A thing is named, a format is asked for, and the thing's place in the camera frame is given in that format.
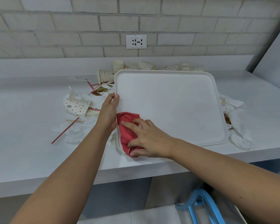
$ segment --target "brick wall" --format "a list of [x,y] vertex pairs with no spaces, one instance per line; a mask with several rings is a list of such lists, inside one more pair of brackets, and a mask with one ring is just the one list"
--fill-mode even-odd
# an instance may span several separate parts
[[[280,30],[280,0],[0,0],[0,58],[254,54]],[[125,35],[148,35],[127,50]]]

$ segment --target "person's left arm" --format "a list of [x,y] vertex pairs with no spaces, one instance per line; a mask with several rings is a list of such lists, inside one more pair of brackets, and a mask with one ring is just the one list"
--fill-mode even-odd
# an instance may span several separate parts
[[95,127],[28,198],[10,224],[77,223],[100,166],[106,142],[116,128],[118,102],[118,95],[110,94],[106,98]]

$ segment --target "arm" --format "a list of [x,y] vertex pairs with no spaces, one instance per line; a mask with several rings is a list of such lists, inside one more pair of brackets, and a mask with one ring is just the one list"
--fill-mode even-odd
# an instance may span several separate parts
[[10,224],[74,224],[85,206],[106,142],[116,127],[119,96],[109,95],[95,127],[72,154],[38,187]]
[[184,166],[228,197],[246,214],[264,223],[280,223],[280,175],[170,137],[150,120],[122,124],[138,138],[129,147],[141,146],[131,156],[165,157]]

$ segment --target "forearm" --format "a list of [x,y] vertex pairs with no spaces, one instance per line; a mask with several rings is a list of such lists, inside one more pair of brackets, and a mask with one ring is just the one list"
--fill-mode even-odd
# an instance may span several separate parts
[[30,196],[11,223],[76,223],[87,201],[109,135],[110,132],[94,127]]
[[280,223],[279,175],[182,140],[171,158],[247,214],[265,223]]

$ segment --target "wall socket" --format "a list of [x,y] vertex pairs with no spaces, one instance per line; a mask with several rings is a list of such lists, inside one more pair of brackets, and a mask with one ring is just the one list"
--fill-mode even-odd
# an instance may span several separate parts
[[126,35],[127,49],[146,49],[147,35]]

